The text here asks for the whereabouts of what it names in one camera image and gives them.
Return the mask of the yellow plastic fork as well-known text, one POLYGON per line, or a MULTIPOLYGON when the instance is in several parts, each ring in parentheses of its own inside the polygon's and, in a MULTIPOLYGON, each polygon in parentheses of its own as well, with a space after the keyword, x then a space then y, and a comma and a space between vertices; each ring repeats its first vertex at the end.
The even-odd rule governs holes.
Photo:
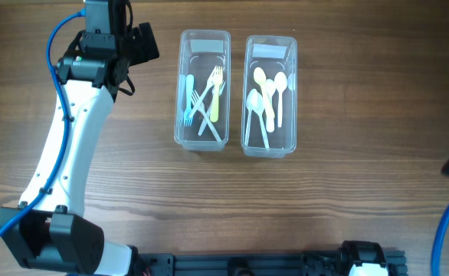
POLYGON ((215 80, 215 85, 213 86, 213 104, 211 106, 211 115, 210 115, 210 121, 212 123, 215 123, 218 121, 218 116, 219 116, 219 91, 220 91, 220 86, 223 83, 223 76, 224 76, 224 72, 223 72, 223 67, 220 66, 220 73, 217 76, 217 79, 215 80))

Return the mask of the yellow plastic spoon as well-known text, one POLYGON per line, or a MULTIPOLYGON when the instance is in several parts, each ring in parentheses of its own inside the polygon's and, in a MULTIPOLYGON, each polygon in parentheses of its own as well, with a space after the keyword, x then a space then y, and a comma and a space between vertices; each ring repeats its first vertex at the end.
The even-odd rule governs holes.
POLYGON ((254 69, 254 81, 259 85, 263 97, 263 105, 264 109, 267 104, 267 92, 266 92, 266 74, 264 73, 264 70, 261 67, 256 67, 254 69))

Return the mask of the white plastic spoon pair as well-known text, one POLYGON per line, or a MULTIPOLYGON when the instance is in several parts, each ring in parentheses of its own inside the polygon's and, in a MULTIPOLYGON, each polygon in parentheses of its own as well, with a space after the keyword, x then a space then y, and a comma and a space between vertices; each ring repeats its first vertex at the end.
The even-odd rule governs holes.
POLYGON ((277 104, 277 125, 282 127, 283 122, 283 92, 287 89, 287 76, 284 72, 280 71, 274 78, 274 84, 278 92, 278 104, 277 104))
POLYGON ((263 119, 263 113, 264 113, 264 105, 263 105, 263 97, 256 91, 252 90, 254 93, 254 96, 252 98, 252 110, 258 115, 259 122, 260 122, 260 128, 261 128, 261 135, 264 142, 264 147, 266 149, 270 148, 267 134, 266 134, 266 128, 265 123, 263 119))

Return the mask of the thick white plastic spoon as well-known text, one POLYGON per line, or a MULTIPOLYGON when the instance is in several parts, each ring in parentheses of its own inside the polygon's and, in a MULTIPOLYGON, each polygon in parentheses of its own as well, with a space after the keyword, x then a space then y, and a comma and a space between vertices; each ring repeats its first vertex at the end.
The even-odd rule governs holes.
POLYGON ((275 112, 273 109, 273 96, 276 91, 275 83, 271 79, 266 79, 266 92, 267 92, 267 104, 265 107, 266 111, 266 130, 269 133, 274 132, 275 124, 274 124, 274 118, 275 118, 275 112))

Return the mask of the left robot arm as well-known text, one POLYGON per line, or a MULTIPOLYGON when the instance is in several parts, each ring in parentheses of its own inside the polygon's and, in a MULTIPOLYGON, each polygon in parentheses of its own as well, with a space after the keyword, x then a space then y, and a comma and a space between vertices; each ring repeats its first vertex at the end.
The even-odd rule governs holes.
POLYGON ((48 70, 56 109, 40 161, 14 208, 0 209, 0 240, 27 269, 69 275, 148 275, 132 245, 106 239, 84 218, 87 175, 129 68, 159 57, 149 23, 133 25, 128 0, 87 1, 85 27, 48 70))

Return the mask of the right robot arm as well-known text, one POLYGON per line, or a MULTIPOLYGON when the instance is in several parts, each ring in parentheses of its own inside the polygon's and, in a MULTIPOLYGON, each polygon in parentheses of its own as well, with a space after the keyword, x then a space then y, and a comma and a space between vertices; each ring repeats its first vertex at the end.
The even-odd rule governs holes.
MULTIPOLYGON (((441 168, 449 176, 449 160, 441 168)), ((449 228, 449 204, 444 210, 434 235, 431 249, 432 275, 441 273, 441 254, 445 235, 449 228)), ((395 263, 388 261, 387 254, 377 243, 367 241, 345 241, 337 257, 337 273, 341 275, 400 275, 395 263)))

